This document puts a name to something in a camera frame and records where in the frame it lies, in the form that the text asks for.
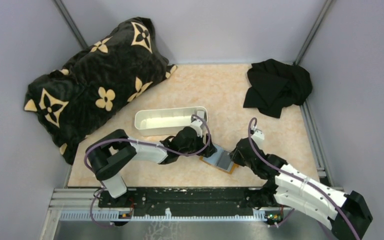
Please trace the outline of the grey credit card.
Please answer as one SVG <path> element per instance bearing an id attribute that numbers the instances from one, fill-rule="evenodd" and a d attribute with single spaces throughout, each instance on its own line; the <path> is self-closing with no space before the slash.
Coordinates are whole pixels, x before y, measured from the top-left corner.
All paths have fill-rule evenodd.
<path id="1" fill-rule="evenodd" d="M 234 162 L 230 157 L 230 152 L 223 150 L 218 160 L 216 161 L 215 166 L 223 171 L 230 172 L 232 170 L 233 165 Z"/>

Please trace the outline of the mustard leather card holder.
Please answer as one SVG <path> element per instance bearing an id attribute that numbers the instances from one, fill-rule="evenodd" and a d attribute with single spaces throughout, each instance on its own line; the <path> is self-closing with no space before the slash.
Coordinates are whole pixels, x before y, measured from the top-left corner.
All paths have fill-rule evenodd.
<path id="1" fill-rule="evenodd" d="M 218 170 L 221 170 L 227 174 L 232 174 L 234 170 L 238 167 L 236 163 L 233 162 L 230 156 L 230 151 L 225 150 L 223 147 L 215 144 L 216 152 L 209 157 L 201 156 L 199 159 L 212 166 Z"/>

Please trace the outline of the white oblong plastic tray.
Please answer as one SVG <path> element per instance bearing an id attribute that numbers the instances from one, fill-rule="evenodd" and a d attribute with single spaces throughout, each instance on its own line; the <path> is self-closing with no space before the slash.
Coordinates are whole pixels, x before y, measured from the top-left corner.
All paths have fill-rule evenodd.
<path id="1" fill-rule="evenodd" d="M 175 135 L 191 124 L 192 115 L 209 120 L 203 106 L 140 110 L 135 114 L 134 127 L 144 136 Z"/>

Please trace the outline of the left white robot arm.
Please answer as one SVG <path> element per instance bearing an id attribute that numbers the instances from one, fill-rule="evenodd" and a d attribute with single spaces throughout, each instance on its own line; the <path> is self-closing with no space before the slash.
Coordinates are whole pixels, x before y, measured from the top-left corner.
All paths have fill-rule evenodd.
<path id="1" fill-rule="evenodd" d="M 217 151 L 209 133 L 201 135 L 190 126 L 160 142 L 139 141 L 129 137 L 123 129 L 117 129 L 86 149 L 85 164 L 105 191 L 116 199 L 128 191 L 120 171 L 129 162 L 166 165 L 180 156 L 211 157 Z"/>

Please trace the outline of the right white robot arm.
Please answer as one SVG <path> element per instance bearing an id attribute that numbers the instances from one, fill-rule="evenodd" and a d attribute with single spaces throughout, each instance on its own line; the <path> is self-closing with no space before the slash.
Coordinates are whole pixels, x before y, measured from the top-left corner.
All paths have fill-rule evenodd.
<path id="1" fill-rule="evenodd" d="M 361 240 L 373 221 L 365 198 L 324 185 L 275 154 L 265 154 L 253 140 L 242 138 L 229 154 L 241 167 L 265 180 L 249 197 L 251 207 L 287 206 L 324 225 L 339 240 Z"/>

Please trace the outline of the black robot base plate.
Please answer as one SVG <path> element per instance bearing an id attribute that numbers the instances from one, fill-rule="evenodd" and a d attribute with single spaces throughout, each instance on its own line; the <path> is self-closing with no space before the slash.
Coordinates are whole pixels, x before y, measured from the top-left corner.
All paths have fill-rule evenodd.
<path id="1" fill-rule="evenodd" d="M 280 208 L 260 187 L 136 187 L 118 198 L 103 191 L 100 208 L 127 208 L 135 217 L 159 217 L 169 209 L 174 217 L 250 216 L 261 208 Z"/>

